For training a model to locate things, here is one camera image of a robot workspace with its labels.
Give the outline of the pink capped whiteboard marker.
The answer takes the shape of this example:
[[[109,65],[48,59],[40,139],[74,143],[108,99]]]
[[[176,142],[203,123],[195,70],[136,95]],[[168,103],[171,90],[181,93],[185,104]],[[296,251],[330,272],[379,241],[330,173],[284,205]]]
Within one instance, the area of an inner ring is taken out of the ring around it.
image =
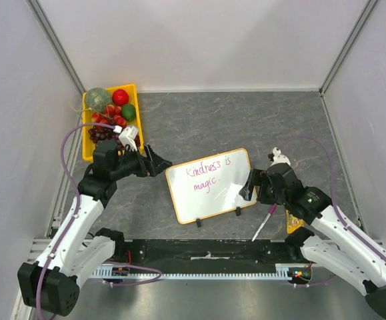
[[[262,229],[264,228],[264,226],[266,225],[268,220],[271,218],[271,216],[274,213],[274,211],[276,210],[276,208],[277,208],[277,204],[273,204],[271,206],[271,208],[268,211],[267,215],[265,216],[264,220],[262,221],[259,228],[256,230],[255,234],[253,235],[252,240],[251,240],[252,242],[254,242],[257,239],[258,235],[260,234],[260,232],[262,231]]]

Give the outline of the yellow framed whiteboard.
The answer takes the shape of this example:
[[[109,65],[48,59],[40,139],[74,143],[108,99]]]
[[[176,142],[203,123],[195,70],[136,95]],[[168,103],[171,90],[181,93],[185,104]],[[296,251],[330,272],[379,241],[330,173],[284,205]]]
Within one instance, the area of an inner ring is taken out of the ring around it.
[[[239,194],[250,170],[244,148],[168,168],[165,176],[178,222],[194,223],[256,204],[256,191],[252,191],[250,200]]]

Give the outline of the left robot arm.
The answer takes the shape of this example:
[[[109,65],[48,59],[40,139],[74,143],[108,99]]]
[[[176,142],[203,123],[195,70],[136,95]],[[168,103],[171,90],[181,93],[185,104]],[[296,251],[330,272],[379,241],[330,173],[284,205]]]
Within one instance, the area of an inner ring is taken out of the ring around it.
[[[73,310],[83,284],[107,260],[118,262],[125,256],[123,234],[104,230],[81,248],[92,224],[102,214],[117,190],[118,180],[135,175],[154,177],[172,163],[158,156],[149,145],[145,154],[119,152],[114,141],[97,144],[72,206],[47,248],[33,263],[23,263],[17,272],[21,296],[26,306],[67,316]]]

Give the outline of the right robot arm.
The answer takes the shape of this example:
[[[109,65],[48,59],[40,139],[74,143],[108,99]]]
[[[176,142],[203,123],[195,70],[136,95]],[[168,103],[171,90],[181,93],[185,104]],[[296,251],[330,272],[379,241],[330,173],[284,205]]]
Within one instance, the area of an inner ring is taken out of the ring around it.
[[[266,171],[252,169],[239,194],[248,201],[256,187],[260,203],[282,205],[311,226],[286,238],[286,258],[323,266],[356,288],[386,319],[386,249],[344,215],[333,198],[316,187],[303,186],[286,163]]]

